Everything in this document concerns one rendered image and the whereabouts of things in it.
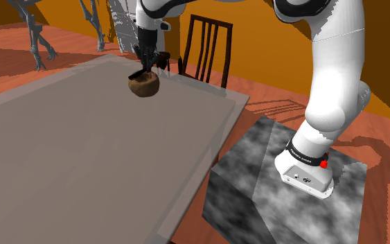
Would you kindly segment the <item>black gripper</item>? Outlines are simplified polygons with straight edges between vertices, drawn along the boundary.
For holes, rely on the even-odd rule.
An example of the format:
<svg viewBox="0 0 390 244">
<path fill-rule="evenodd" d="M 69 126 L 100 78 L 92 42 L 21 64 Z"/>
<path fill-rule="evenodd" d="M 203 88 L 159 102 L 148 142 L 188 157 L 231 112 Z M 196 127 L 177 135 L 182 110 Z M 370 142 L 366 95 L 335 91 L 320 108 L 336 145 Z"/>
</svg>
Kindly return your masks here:
<svg viewBox="0 0 390 244">
<path fill-rule="evenodd" d="M 137 58 L 141 61 L 143 70 L 147 71 L 157 63 L 162 54 L 157 49 L 157 30 L 148 30 L 146 28 L 138 27 L 138 41 L 139 45 L 134 45 L 133 49 Z"/>
</svg>

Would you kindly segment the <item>grey skeleton sculpture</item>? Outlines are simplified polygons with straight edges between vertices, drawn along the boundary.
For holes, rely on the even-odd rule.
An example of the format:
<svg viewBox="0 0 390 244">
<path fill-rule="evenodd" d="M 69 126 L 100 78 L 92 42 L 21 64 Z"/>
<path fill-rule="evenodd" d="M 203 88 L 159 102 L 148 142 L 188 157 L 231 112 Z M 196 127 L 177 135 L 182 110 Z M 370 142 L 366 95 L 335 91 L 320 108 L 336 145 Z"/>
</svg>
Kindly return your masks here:
<svg viewBox="0 0 390 244">
<path fill-rule="evenodd" d="M 55 49 L 46 41 L 41 35 L 42 25 L 35 23 L 35 16 L 30 14 L 27 6 L 34 6 L 41 0 L 6 0 L 19 14 L 19 17 L 23 22 L 27 24 L 28 34 L 30 40 L 30 52 L 33 54 L 35 59 L 35 70 L 40 71 L 46 69 L 45 64 L 42 62 L 42 57 L 39 54 L 39 44 L 44 46 L 47 50 L 47 60 L 54 60 L 57 56 Z M 98 36 L 97 52 L 105 50 L 105 34 L 102 32 L 102 28 L 99 21 L 96 0 L 89 0 L 91 4 L 91 11 L 89 11 L 83 0 L 79 0 L 83 17 L 88 21 L 96 30 Z"/>
</svg>

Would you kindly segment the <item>grey marbled robot stand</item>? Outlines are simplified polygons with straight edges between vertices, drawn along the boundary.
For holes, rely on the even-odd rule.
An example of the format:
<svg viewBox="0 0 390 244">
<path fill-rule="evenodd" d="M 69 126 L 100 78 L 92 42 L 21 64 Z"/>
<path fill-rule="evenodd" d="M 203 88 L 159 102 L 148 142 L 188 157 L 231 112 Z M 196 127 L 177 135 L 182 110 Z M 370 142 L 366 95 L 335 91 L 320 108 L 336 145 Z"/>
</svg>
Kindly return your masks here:
<svg viewBox="0 0 390 244">
<path fill-rule="evenodd" d="M 274 165 L 294 131 L 260 117 L 212 168 L 203 218 L 230 244 L 357 244 L 366 164 L 330 150 L 332 195 L 282 181 Z"/>
</svg>

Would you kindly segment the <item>pale grey panel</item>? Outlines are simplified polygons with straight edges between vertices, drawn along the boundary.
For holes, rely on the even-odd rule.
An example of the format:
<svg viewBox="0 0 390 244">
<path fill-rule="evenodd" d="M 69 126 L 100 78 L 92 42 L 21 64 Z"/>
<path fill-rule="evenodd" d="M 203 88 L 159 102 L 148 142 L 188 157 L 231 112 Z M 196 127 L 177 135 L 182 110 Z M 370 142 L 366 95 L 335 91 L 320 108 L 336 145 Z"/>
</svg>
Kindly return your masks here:
<svg viewBox="0 0 390 244">
<path fill-rule="evenodd" d="M 164 31 L 170 30 L 170 25 L 162 18 L 151 18 L 143 9 L 141 2 L 145 0 L 109 0 L 114 28 L 121 52 L 132 51 L 133 46 L 139 45 L 138 27 L 157 30 L 157 49 L 165 51 Z"/>
</svg>

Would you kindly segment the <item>dark brown wooden chair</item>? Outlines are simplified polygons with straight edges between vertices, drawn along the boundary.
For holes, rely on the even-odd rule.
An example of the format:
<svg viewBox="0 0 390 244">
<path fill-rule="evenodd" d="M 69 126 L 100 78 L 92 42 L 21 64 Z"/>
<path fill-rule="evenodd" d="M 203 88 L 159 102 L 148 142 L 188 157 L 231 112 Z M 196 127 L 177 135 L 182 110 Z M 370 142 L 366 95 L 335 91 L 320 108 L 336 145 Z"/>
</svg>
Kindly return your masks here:
<svg viewBox="0 0 390 244">
<path fill-rule="evenodd" d="M 194 25 L 196 21 L 199 21 L 202 24 L 202 33 L 201 33 L 200 52 L 197 59 L 196 72 L 195 75 L 192 76 L 186 73 L 186 68 L 188 64 L 188 58 L 190 55 L 190 48 L 191 48 L 193 33 L 194 33 Z M 190 16 L 190 23 L 188 27 L 188 35 L 186 40 L 186 48 L 184 51 L 184 56 L 179 57 L 177 61 L 179 75 L 193 78 L 205 83 L 210 82 L 211 71 L 212 71 L 213 61 L 215 57 L 216 44 L 218 40 L 219 28 L 225 28 L 227 32 L 226 47 L 224 53 L 224 65 L 223 65 L 222 79 L 220 83 L 221 88 L 225 88 L 225 89 L 227 88 L 229 69 L 231 64 L 231 44 L 232 44 L 232 32 L 233 32 L 233 24 L 229 22 L 211 19 L 199 15 Z"/>
</svg>

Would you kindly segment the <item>brown round bowl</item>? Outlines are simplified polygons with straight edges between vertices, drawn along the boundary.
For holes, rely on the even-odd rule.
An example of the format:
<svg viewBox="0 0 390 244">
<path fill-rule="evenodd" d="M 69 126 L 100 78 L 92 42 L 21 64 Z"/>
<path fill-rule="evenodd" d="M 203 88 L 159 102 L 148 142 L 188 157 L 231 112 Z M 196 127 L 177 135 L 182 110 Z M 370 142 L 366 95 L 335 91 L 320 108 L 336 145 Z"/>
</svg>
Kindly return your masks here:
<svg viewBox="0 0 390 244">
<path fill-rule="evenodd" d="M 159 77 L 155 72 L 143 72 L 128 80 L 128 87 L 138 97 L 151 97 L 159 91 Z"/>
</svg>

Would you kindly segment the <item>grey table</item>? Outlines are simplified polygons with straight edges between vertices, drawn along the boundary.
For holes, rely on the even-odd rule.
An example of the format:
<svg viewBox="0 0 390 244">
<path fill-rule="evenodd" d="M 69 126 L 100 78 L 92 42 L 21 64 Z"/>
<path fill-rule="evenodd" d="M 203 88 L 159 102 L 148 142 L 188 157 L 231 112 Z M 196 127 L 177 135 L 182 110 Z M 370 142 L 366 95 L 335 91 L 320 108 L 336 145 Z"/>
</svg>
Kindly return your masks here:
<svg viewBox="0 0 390 244">
<path fill-rule="evenodd" d="M 168 244 L 248 96 L 104 55 L 0 94 L 0 244 Z"/>
</svg>

